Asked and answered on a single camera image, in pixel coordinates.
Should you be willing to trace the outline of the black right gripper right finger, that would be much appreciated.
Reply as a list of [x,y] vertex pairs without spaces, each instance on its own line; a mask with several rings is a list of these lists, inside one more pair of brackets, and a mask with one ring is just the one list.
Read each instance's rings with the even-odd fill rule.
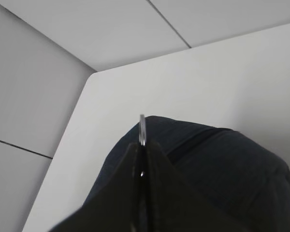
[[151,188],[149,218],[161,232],[258,232],[212,205],[173,166],[162,147],[146,146],[148,184]]

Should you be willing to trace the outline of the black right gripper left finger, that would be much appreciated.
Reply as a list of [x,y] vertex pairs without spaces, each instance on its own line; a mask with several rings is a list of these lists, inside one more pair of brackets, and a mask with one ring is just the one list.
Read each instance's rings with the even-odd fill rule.
[[140,147],[131,143],[107,184],[53,232],[138,232],[140,230]]

